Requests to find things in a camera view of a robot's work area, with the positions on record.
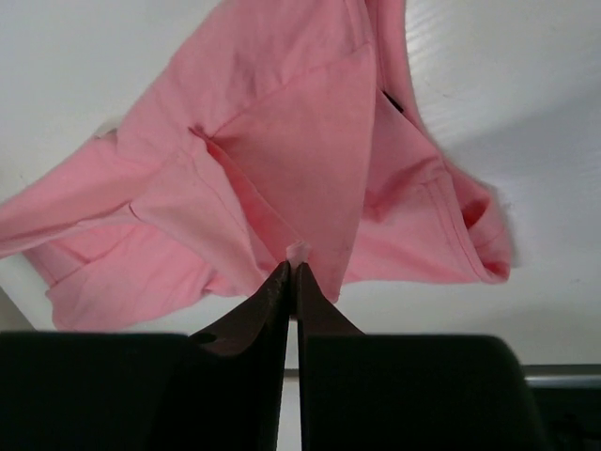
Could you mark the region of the light pink t shirt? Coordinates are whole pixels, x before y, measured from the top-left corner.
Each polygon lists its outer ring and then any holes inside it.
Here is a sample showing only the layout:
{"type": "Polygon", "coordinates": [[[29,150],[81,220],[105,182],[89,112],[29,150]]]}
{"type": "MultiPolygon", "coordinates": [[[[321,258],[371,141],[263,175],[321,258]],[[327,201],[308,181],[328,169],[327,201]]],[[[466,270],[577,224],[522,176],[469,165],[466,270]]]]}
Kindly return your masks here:
{"type": "Polygon", "coordinates": [[[306,261],[360,281],[498,284],[489,191],[419,117],[402,1],[224,1],[117,129],[1,207],[1,254],[46,282],[54,325],[110,331],[306,261]]]}

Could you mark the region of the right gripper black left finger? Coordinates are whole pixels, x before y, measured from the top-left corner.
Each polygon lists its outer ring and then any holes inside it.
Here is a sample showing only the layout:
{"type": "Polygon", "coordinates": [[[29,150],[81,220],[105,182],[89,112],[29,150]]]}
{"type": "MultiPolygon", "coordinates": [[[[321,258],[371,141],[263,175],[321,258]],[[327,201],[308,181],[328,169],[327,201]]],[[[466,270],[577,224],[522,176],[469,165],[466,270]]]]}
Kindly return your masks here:
{"type": "Polygon", "coordinates": [[[5,450],[272,450],[290,266],[191,334],[4,333],[5,450]]]}

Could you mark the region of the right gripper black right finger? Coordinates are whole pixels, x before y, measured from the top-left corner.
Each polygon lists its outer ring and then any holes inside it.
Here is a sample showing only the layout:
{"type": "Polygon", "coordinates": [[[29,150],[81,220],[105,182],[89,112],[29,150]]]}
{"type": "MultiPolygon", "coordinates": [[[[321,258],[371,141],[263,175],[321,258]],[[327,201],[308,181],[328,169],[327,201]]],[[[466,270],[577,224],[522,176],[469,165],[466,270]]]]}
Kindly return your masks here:
{"type": "Polygon", "coordinates": [[[295,273],[306,450],[544,450],[524,372],[482,334],[365,334],[295,273]]]}

